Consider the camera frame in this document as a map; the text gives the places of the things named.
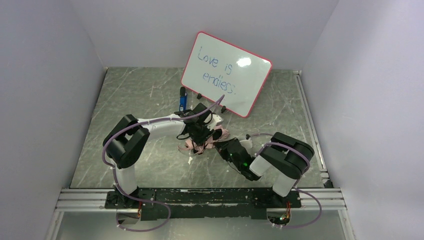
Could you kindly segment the pink folding umbrella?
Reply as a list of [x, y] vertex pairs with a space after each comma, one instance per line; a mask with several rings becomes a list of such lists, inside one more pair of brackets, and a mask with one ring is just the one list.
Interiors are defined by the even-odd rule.
[[184, 141], [184, 145], [179, 145], [177, 149], [179, 151], [191, 151], [195, 155], [201, 155], [205, 150], [213, 149], [215, 143], [225, 141], [230, 135], [229, 130], [222, 125], [215, 126], [213, 130], [213, 134], [203, 144], [197, 144], [189, 137]]

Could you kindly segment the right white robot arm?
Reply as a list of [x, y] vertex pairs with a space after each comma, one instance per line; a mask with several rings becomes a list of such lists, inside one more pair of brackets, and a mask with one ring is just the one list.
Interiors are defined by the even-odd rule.
[[[270, 136], [270, 140], [251, 154], [252, 138], [258, 136]], [[268, 169], [279, 171], [271, 189], [281, 197], [286, 197], [297, 186], [310, 169], [315, 155], [312, 146], [281, 132], [247, 134], [245, 140], [232, 138], [216, 142], [214, 148], [223, 160], [250, 181], [259, 180]]]

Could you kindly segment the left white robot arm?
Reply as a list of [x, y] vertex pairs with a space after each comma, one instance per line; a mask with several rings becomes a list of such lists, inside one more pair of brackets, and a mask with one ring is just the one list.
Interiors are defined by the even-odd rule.
[[199, 153], [220, 139], [223, 118], [199, 103], [194, 109], [174, 112], [168, 116], [142, 119], [125, 115], [104, 139], [102, 161], [111, 167], [115, 191], [134, 200], [139, 188], [135, 164], [148, 141], [174, 136], [187, 140], [187, 149]]

